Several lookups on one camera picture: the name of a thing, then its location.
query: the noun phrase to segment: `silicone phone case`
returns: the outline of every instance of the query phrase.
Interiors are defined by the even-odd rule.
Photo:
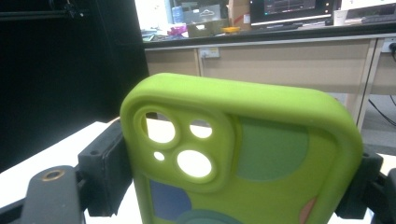
[[[169,139],[149,135],[152,113]],[[302,88],[159,74],[120,119],[144,224],[327,223],[362,155],[344,107]]]

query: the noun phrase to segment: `computer screen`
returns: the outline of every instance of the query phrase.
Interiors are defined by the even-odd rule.
[[[251,0],[250,22],[254,26],[327,20],[334,0]]]

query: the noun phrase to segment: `black backdrop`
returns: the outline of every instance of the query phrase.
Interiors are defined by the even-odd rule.
[[[28,10],[24,2],[32,1],[46,10],[48,1],[38,0],[0,8]],[[0,172],[96,120],[114,119],[148,75],[134,1],[85,4],[89,13],[77,20],[0,12]]]

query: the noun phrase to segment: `electrical socket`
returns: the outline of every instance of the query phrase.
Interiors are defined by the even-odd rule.
[[[384,52],[384,53],[390,52],[389,45],[393,44],[393,43],[396,43],[396,37],[385,38],[384,45],[382,46],[381,52]]]
[[[200,48],[199,55],[201,58],[219,58],[219,48]]]

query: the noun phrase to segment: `black phone mount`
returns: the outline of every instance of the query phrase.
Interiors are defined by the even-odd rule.
[[[335,214],[363,219],[367,208],[372,224],[396,223],[396,169],[380,173],[383,159],[364,152],[361,166]],[[78,166],[57,166],[35,175],[26,198],[0,209],[0,224],[85,223],[83,211],[92,217],[117,214],[132,183],[131,167],[120,122],[111,124],[80,154]]]

